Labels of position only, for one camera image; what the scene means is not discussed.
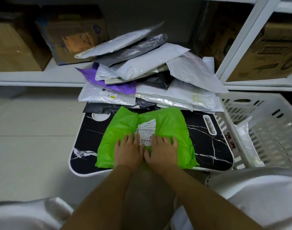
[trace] green plastic mailer bag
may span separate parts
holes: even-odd
[[[190,169],[198,165],[195,151],[186,127],[185,119],[178,108],[167,107],[161,110],[137,114],[121,107],[109,126],[107,127],[97,151],[96,166],[100,168],[113,168],[115,142],[122,140],[125,134],[135,134],[139,124],[156,120],[155,135],[168,137],[172,142],[172,136],[178,141],[178,165],[182,169]],[[151,153],[151,146],[146,146]]]

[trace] wall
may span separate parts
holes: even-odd
[[[156,33],[167,33],[169,42],[188,42],[200,0],[7,0],[17,4],[99,4],[109,37],[161,21]]]

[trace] lap desk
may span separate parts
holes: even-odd
[[[129,110],[138,114],[151,111],[148,109]],[[200,111],[182,110],[181,112],[195,149],[196,160],[199,163],[199,167],[193,169],[219,172],[232,169],[234,158],[215,116]],[[80,177],[89,177],[111,170],[98,168],[95,163],[102,136],[114,115],[115,112],[111,112],[106,120],[97,121],[100,119],[95,118],[92,113],[84,114],[68,161],[74,174]]]

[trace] metal shelving unit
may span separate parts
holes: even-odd
[[[254,8],[229,49],[216,75],[228,89],[288,90],[292,91],[292,75],[288,78],[226,82],[259,31],[273,12],[292,13],[292,0],[209,0],[252,3]],[[74,67],[84,68],[90,63],[57,66],[52,59],[43,72],[0,72],[0,85],[73,86],[82,87],[85,79]]]

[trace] white tile floor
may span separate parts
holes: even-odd
[[[0,201],[59,196],[77,205],[102,181],[68,168],[85,106],[80,90],[0,87]]]

